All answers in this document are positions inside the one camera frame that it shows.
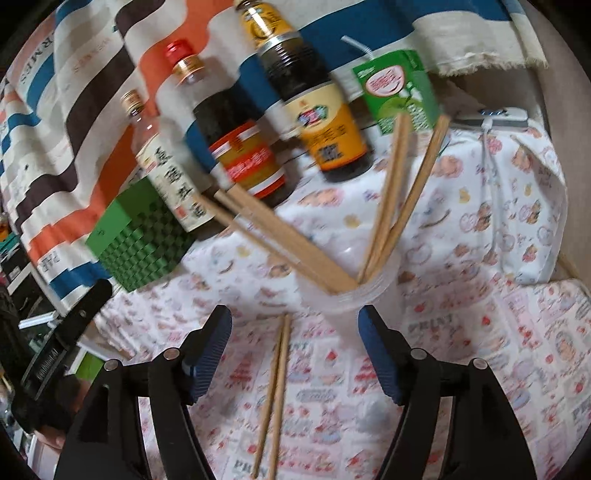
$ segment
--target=glass bottle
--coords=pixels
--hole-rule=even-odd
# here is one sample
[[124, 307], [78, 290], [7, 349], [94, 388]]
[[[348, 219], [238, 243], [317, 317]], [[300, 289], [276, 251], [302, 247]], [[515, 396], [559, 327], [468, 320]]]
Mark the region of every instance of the glass bottle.
[[172, 123], [150, 115], [135, 90], [124, 94], [121, 103], [134, 127], [131, 148], [135, 158], [183, 228], [200, 241], [222, 232], [225, 227], [195, 195], [197, 191], [215, 201], [217, 188], [184, 142], [173, 141]]
[[196, 104], [193, 115], [209, 150], [230, 179], [271, 208], [286, 200], [291, 190], [285, 170], [242, 105], [228, 90], [203, 99], [204, 90], [217, 90], [218, 80], [207, 72], [186, 40], [168, 45], [166, 56], [186, 98]]
[[272, 5], [235, 0], [234, 6], [326, 180], [344, 181], [368, 170], [372, 160], [365, 141], [318, 52]]

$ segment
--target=clear plastic container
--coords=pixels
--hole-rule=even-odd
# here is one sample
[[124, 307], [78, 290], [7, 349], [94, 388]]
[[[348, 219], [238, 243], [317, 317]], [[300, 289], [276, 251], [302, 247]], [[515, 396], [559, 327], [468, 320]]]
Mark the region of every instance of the clear plastic container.
[[[332, 232], [331, 239], [319, 247], [355, 278], [365, 254], [369, 234], [370, 230], [364, 228], [356, 229], [353, 234], [351, 230]], [[357, 315], [363, 306], [374, 305], [390, 328], [400, 324], [402, 301], [397, 282], [399, 267], [400, 255], [394, 251], [384, 269], [373, 280], [356, 290], [338, 295], [328, 295], [316, 284], [298, 275], [302, 303], [323, 314], [340, 336], [341, 348], [363, 351], [357, 321]]]

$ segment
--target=striped fabric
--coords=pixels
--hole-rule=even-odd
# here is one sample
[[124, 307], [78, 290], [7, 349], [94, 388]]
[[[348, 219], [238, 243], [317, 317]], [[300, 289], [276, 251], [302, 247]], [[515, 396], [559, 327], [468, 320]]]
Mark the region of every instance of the striped fabric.
[[[350, 100], [353, 37], [378, 54], [411, 47], [441, 74], [544, 64], [516, 0], [275, 0], [320, 52]], [[84, 242], [137, 168], [119, 105], [136, 88], [175, 120], [209, 170], [213, 158], [175, 89], [164, 47], [186, 38], [248, 99], [271, 138], [291, 129], [231, 0], [66, 0], [41, 23], [2, 80], [0, 189], [31, 260], [67, 306], [109, 274]], [[206, 98], [212, 91], [202, 91]]]

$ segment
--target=cartoon print fabric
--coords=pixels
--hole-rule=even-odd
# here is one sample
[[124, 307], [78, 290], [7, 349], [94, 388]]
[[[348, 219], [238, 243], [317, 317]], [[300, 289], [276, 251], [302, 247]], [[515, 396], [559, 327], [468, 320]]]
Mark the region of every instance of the cartoon print fabric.
[[[343, 349], [321, 315], [294, 317], [279, 477], [373, 480], [402, 408], [382, 393], [367, 354]], [[481, 356], [489, 362], [515, 410], [538, 477], [552, 479], [590, 422], [591, 303], [585, 289], [576, 281], [523, 287], [499, 275], [478, 303], [415, 314], [403, 324], [409, 343], [438, 359], [467, 363]], [[189, 409], [219, 480], [250, 476], [277, 326], [277, 318], [235, 321], [209, 392]], [[162, 480], [149, 402], [140, 404], [152, 475]], [[437, 478], [450, 409], [450, 399], [442, 399], [425, 478]]]
[[[303, 177], [277, 213], [322, 246], [369, 228], [388, 158], [382, 145], [389, 138], [376, 130], [365, 131], [376, 145], [374, 166], [349, 182], [324, 182], [309, 167], [311, 159], [300, 157]], [[408, 188], [428, 138], [416, 143]], [[517, 412], [540, 478], [551, 478], [572, 453], [591, 408], [587, 295], [568, 281], [527, 286], [549, 279], [566, 206], [560, 165], [539, 125], [486, 138], [450, 130], [398, 246], [405, 313], [380, 310], [386, 321], [398, 322], [410, 344], [439, 359], [489, 361]], [[234, 332], [210, 391], [191, 411], [216, 477], [249, 475], [276, 318], [290, 312], [295, 319], [279, 475], [373, 478], [399, 409], [381, 392], [367, 355], [343, 346], [339, 325], [302, 305], [291, 268], [240, 234], [226, 231], [196, 244], [168, 277], [119, 292], [97, 324], [114, 345], [142, 361], [180, 344], [218, 303], [231, 309]], [[429, 478], [441, 461], [447, 407], [442, 403]], [[146, 409], [142, 418], [153, 474], [161, 479]]]

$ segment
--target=screw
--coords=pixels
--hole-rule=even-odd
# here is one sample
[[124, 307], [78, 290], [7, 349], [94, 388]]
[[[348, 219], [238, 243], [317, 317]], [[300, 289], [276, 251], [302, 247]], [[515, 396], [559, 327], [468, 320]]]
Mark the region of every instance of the screw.
[[422, 348], [413, 348], [410, 350], [410, 356], [415, 360], [425, 360], [427, 358], [427, 352]]
[[181, 352], [178, 351], [178, 348], [169, 348], [164, 351], [164, 358], [166, 360], [174, 360], [180, 355]]
[[486, 370], [488, 368], [488, 364], [486, 363], [486, 360], [484, 360], [482, 358], [475, 358], [474, 361], [472, 362], [472, 364], [478, 370]]
[[118, 366], [119, 366], [119, 361], [115, 360], [114, 358], [112, 358], [111, 360], [107, 360], [105, 362], [105, 364], [103, 365], [105, 370], [107, 370], [108, 372], [115, 370]]

